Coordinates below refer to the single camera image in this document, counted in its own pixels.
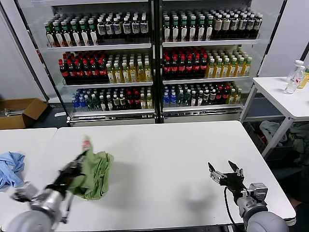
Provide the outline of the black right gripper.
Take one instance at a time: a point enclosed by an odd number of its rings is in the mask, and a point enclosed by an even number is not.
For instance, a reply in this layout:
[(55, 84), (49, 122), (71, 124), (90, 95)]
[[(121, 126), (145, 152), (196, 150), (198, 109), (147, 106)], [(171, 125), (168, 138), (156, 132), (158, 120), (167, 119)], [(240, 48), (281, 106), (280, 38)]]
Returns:
[(245, 189), (245, 186), (243, 184), (243, 169), (239, 168), (235, 163), (230, 160), (228, 161), (228, 163), (233, 172), (222, 174), (221, 172), (216, 171), (215, 168), (208, 162), (210, 178), (212, 180), (219, 180), (219, 185), (227, 187), (232, 193), (241, 193), (241, 191)]

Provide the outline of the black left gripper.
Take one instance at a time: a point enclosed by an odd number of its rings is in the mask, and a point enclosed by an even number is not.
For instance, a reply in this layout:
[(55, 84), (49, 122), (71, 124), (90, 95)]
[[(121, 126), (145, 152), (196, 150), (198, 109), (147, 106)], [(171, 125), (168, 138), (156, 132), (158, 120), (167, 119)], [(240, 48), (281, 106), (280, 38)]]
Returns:
[(84, 151), (70, 161), (62, 170), (59, 171), (58, 177), (52, 184), (47, 185), (46, 189), (51, 189), (59, 193), (66, 193), (75, 177), (85, 176), (82, 173), (82, 162), (85, 159), (87, 151)]

